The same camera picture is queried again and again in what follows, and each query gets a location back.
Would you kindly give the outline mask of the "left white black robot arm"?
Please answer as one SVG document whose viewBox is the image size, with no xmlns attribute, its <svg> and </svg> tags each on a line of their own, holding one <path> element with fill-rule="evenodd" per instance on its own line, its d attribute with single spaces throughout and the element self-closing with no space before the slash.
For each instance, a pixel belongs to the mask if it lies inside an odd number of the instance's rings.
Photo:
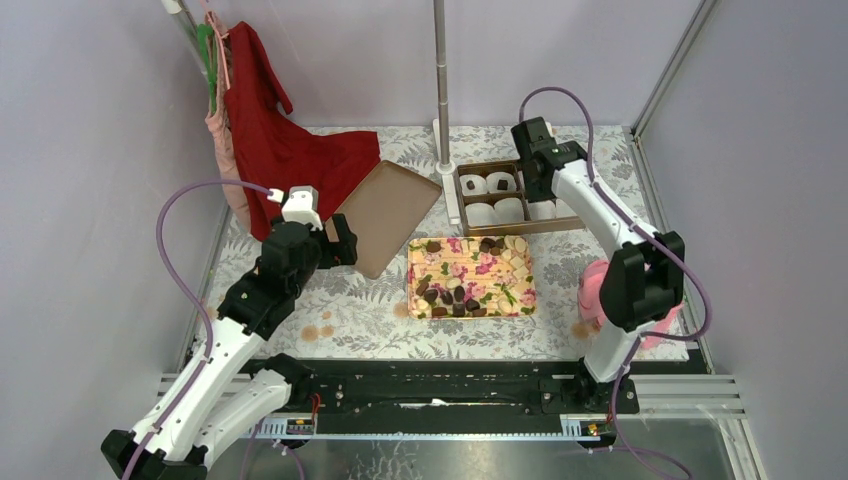
<svg viewBox="0 0 848 480">
<path fill-rule="evenodd" d="M 357 237 L 342 214 L 337 238 L 312 224 L 277 218 L 254 267 L 227 291 L 206 340 L 174 384 L 130 430 L 101 444 L 121 479 L 203 479 L 219 457 L 264 417 L 310 399 L 312 371 L 287 354 L 266 360 L 229 399 L 232 379 L 294 311 L 320 269 L 353 265 Z"/>
</svg>

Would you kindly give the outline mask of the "floral yellow tray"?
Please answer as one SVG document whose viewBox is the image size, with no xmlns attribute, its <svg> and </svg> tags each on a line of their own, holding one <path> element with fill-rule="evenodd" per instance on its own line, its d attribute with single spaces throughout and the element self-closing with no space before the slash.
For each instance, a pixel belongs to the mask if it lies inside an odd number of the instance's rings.
<svg viewBox="0 0 848 480">
<path fill-rule="evenodd" d="M 429 241 L 442 250 L 428 253 Z M 421 238 L 407 247 L 408 312 L 417 319 L 529 316 L 537 289 L 523 236 Z"/>
</svg>

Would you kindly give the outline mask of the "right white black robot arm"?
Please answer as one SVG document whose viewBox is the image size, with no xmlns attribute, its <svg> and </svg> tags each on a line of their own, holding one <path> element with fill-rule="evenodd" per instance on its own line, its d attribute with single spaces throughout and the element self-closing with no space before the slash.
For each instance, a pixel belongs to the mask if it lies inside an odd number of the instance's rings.
<svg viewBox="0 0 848 480">
<path fill-rule="evenodd" d="M 528 200 L 566 203 L 607 256 L 599 289 L 606 320 L 583 358 L 589 375 L 573 386 L 577 405 L 597 412 L 612 400 L 610 382 L 637 338 L 681 303 L 685 245 L 678 234 L 640 220 L 595 174 L 588 151 L 576 142 L 558 143 L 543 118 L 522 121 L 511 134 Z"/>
</svg>

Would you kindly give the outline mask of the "gold chocolate box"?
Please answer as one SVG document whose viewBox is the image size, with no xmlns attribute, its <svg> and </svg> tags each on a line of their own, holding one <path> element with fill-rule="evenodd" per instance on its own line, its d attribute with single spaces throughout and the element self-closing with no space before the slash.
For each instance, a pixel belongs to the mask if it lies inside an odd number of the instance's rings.
<svg viewBox="0 0 848 480">
<path fill-rule="evenodd" d="M 562 200 L 529 202 L 516 160 L 463 164 L 457 173 L 461 225 L 470 236 L 530 235 L 584 227 Z"/>
</svg>

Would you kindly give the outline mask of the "gold box lid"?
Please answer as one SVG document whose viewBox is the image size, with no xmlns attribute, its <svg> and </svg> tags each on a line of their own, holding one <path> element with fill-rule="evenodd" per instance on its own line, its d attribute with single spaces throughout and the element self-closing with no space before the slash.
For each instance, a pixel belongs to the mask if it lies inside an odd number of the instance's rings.
<svg viewBox="0 0 848 480">
<path fill-rule="evenodd" d="M 354 269 L 378 278 L 441 195 L 439 184 L 401 165 L 375 166 L 337 209 L 358 237 Z"/>
</svg>

